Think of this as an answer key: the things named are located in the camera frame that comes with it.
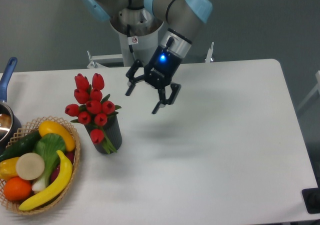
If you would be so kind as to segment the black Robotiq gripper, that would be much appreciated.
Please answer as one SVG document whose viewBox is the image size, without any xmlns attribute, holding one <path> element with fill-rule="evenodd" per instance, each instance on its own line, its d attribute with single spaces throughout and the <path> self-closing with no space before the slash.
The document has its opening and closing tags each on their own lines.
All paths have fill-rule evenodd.
<svg viewBox="0 0 320 225">
<path fill-rule="evenodd" d="M 158 46 L 149 63 L 144 66 L 144 72 L 141 75 L 135 77 L 136 72 L 143 67 L 139 59 L 136 59 L 129 68 L 125 75 L 128 78 L 128 90 L 125 95 L 130 96 L 136 84 L 144 80 L 158 91 L 159 101 L 152 111 L 153 115 L 160 108 L 174 104 L 182 86 L 178 83 L 171 83 L 171 81 L 181 62 L 180 57 Z M 169 98 L 166 98 L 165 87 L 168 85 L 170 85 L 171 94 Z"/>
</svg>

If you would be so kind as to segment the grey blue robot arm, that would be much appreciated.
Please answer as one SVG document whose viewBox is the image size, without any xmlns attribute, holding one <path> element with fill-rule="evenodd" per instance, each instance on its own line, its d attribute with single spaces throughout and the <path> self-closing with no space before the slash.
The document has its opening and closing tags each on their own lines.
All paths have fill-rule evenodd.
<svg viewBox="0 0 320 225">
<path fill-rule="evenodd" d="M 149 62 L 144 66 L 144 73 L 135 77 L 141 65 L 136 59 L 126 74 L 130 83 L 126 92 L 130 96 L 136 83 L 145 81 L 158 90 L 159 101 L 153 109 L 172 105 L 181 89 L 172 78 L 181 62 L 189 52 L 199 30 L 207 23 L 213 11 L 209 0 L 82 0 L 91 14 L 102 21 L 110 19 L 123 9 L 134 9 L 134 3 L 142 6 L 150 15 L 166 22 L 168 29 L 155 49 Z"/>
</svg>

